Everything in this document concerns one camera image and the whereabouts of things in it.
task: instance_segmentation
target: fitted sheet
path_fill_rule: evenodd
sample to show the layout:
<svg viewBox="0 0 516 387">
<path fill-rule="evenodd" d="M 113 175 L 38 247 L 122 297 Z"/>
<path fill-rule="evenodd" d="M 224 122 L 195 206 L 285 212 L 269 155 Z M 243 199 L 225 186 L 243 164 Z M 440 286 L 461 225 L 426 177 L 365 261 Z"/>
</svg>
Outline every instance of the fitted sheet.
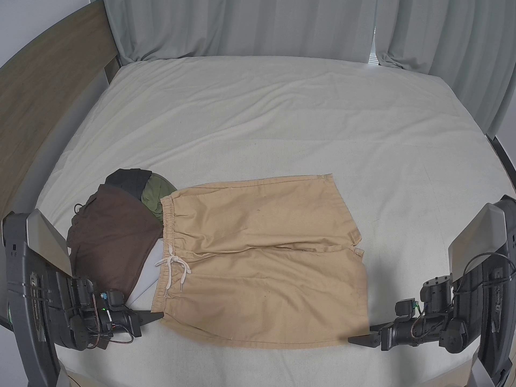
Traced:
<svg viewBox="0 0 516 387">
<path fill-rule="evenodd" d="M 333 173 L 363 237 L 371 324 L 392 320 L 397 300 L 417 298 L 425 280 L 448 273 L 449 244 L 486 202 L 514 196 L 487 139 L 440 78 L 313 58 L 121 68 L 38 208 L 66 236 L 74 204 L 118 168 L 149 169 L 177 188 Z M 154 290 L 132 308 L 150 308 Z M 110 386 L 410 386 L 462 364 L 478 345 L 461 354 L 437 343 L 249 350 L 192 342 L 158 322 L 142 332 L 106 351 L 57 351 L 71 370 Z"/>
</svg>

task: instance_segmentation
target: brown garment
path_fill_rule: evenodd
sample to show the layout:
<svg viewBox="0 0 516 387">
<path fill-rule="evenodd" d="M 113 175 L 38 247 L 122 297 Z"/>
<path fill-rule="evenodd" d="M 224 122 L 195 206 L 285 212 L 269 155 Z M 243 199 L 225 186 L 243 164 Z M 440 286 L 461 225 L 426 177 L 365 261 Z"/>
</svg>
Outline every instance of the brown garment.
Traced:
<svg viewBox="0 0 516 387">
<path fill-rule="evenodd" d="M 72 272 L 97 289 L 118 289 L 127 299 L 163 226 L 130 193 L 100 185 L 72 218 L 67 244 Z"/>
<path fill-rule="evenodd" d="M 368 332 L 360 233 L 331 175 L 201 185 L 162 199 L 169 248 L 152 311 L 186 337 L 311 348 Z"/>
</svg>

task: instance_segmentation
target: white wall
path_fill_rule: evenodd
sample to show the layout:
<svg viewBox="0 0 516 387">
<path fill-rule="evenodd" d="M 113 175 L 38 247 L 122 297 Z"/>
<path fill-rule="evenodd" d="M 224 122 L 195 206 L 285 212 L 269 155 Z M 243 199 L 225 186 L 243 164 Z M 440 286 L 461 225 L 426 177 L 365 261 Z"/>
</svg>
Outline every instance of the white wall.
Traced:
<svg viewBox="0 0 516 387">
<path fill-rule="evenodd" d="M 89 0 L 0 0 L 0 66 L 34 37 Z M 5 253 L 0 254 L 0 298 L 5 295 Z M 0 385 L 26 387 L 14 334 L 0 327 Z"/>
<path fill-rule="evenodd" d="M 516 168 L 516 91 L 509 103 L 507 113 L 501 122 L 496 138 L 503 146 L 505 153 Z"/>
</svg>

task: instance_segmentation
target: white drawstring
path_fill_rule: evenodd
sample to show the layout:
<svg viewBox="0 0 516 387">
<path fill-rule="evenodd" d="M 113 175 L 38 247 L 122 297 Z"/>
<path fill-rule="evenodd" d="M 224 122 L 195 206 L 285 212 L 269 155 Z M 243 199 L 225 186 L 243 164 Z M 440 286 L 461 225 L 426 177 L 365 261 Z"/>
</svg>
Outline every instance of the white drawstring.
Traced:
<svg viewBox="0 0 516 387">
<path fill-rule="evenodd" d="M 177 255 L 174 255 L 172 253 L 172 244 L 168 244 L 168 253 L 170 256 L 167 256 L 166 258 L 163 258 L 161 261 L 156 262 L 155 266 L 158 267 L 159 265 L 162 265 L 164 263 L 167 263 L 168 266 L 168 283 L 167 283 L 167 289 L 170 288 L 172 285 L 172 264 L 174 262 L 177 262 L 178 264 L 181 264 L 183 266 L 183 275 L 181 276 L 181 287 L 180 290 L 183 290 L 183 284 L 186 279 L 186 274 L 191 274 L 192 271 L 188 264 L 184 262 L 181 258 L 179 258 Z"/>
</svg>

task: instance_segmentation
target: headboard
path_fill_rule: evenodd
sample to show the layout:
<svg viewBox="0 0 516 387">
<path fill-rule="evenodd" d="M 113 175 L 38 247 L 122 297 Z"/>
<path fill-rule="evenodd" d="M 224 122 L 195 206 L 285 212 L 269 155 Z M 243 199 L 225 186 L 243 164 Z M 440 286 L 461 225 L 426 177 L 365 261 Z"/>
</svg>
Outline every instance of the headboard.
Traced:
<svg viewBox="0 0 516 387">
<path fill-rule="evenodd" d="M 108 81 L 114 77 L 117 55 L 104 3 L 97 0 L 44 31 L 0 68 L 1 218 L 77 98 L 102 69 Z"/>
</svg>

